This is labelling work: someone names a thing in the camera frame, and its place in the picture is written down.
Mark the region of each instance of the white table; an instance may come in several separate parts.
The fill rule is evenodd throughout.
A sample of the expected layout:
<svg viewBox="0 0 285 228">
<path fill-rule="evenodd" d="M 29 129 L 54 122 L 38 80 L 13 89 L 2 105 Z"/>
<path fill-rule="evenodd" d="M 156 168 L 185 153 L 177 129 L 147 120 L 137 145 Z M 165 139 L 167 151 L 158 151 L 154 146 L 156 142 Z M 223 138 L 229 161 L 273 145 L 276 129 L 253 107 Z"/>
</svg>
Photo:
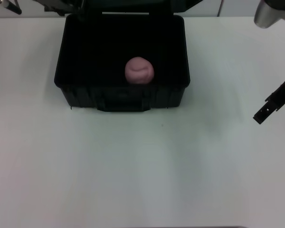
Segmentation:
<svg viewBox="0 0 285 228">
<path fill-rule="evenodd" d="M 0 19 L 0 227 L 285 227 L 285 22 L 186 18 L 181 107 L 73 109 L 53 83 L 65 19 Z"/>
</svg>

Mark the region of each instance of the pink clay ball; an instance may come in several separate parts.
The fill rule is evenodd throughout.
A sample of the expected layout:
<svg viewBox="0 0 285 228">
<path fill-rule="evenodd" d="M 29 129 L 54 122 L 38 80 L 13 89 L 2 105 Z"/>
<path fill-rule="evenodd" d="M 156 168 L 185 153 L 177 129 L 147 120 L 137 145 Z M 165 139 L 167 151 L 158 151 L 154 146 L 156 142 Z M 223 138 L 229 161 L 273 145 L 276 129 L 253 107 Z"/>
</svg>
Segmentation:
<svg viewBox="0 0 285 228">
<path fill-rule="evenodd" d="M 125 77 L 130 84 L 148 84 L 154 78 L 154 68 L 148 60 L 135 57 L 126 64 Z"/>
</svg>

